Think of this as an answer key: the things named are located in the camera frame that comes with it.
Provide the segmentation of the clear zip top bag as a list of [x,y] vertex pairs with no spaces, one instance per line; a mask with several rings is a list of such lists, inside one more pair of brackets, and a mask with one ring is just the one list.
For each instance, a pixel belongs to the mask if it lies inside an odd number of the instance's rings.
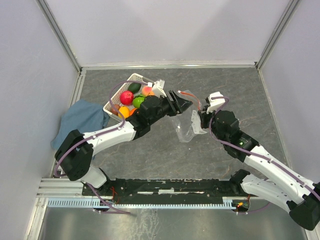
[[202,104],[200,100],[189,90],[179,90],[178,96],[192,101],[193,103],[192,106],[190,106],[185,112],[174,116],[171,120],[179,141],[182,143],[189,143],[196,135],[199,135],[194,134],[192,129],[192,111],[199,111],[202,107]]

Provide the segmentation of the green mini watermelon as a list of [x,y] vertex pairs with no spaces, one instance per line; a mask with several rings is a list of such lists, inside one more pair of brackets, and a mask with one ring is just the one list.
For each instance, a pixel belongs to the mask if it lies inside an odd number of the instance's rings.
[[142,94],[138,94],[136,95],[133,100],[132,100],[132,105],[135,107],[135,108],[139,108],[141,103],[143,103],[145,100],[145,96],[142,95]]

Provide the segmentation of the orange fruit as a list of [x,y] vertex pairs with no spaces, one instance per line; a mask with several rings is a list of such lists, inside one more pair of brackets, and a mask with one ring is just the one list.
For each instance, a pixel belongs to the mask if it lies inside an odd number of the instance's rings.
[[138,111],[139,110],[139,108],[133,108],[131,111],[130,111],[130,113],[129,113],[129,115],[130,116],[132,116],[136,111]]

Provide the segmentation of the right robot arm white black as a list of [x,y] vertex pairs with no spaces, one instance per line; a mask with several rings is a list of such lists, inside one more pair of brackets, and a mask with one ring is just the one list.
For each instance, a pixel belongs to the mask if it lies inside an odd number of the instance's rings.
[[232,111],[194,110],[196,129],[208,129],[233,158],[256,169],[267,181],[239,170],[229,183],[236,196],[246,192],[277,205],[302,228],[312,231],[320,222],[320,185],[298,174],[272,156],[257,140],[243,132]]

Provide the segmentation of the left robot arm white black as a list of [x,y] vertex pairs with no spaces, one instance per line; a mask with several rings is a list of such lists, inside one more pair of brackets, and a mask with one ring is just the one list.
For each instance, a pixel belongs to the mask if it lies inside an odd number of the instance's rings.
[[107,148],[143,137],[151,130],[152,124],[165,116],[182,114],[192,104],[173,91],[169,91],[169,96],[147,96],[125,121],[93,132],[72,130],[55,154],[57,165],[70,181],[83,181],[99,195],[106,195],[111,183],[101,169],[91,164],[93,157]]

